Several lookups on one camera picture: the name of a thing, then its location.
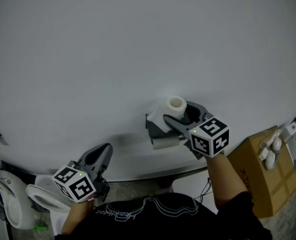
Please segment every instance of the person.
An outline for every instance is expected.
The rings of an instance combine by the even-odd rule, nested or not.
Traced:
[[[93,209],[91,201],[75,203],[62,233],[55,239],[120,237],[126,234],[131,238],[166,235],[198,239],[271,240],[270,231],[253,214],[251,196],[229,160],[223,154],[206,157],[206,160],[217,214],[180,193],[115,201],[96,209]]]

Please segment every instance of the cardboard box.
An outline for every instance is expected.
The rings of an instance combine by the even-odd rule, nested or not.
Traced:
[[[260,142],[275,130],[276,126],[248,137],[228,156],[252,196],[258,218],[274,216],[296,190],[296,173],[284,142],[273,170],[266,170],[258,158]]]

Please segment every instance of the black t-shirt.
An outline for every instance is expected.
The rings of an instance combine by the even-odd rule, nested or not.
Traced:
[[[153,235],[196,239],[271,240],[252,212],[247,192],[219,209],[217,215],[191,197],[179,193],[106,203],[90,212],[71,235],[56,240],[96,239],[117,236],[137,238]]]

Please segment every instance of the green object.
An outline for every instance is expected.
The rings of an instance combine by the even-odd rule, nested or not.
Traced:
[[[34,227],[34,230],[35,231],[48,231],[48,226],[47,225],[44,225],[44,226],[40,226],[40,225],[37,225]]]

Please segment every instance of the toilet paper roll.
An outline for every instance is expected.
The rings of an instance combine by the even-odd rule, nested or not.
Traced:
[[[160,150],[169,147],[179,146],[179,137],[157,138],[153,140],[153,150]]]
[[[155,123],[162,131],[167,133],[171,129],[164,122],[163,115],[169,115],[180,120],[183,117],[186,107],[187,102],[182,97],[170,96],[154,112],[147,116],[147,120]]]

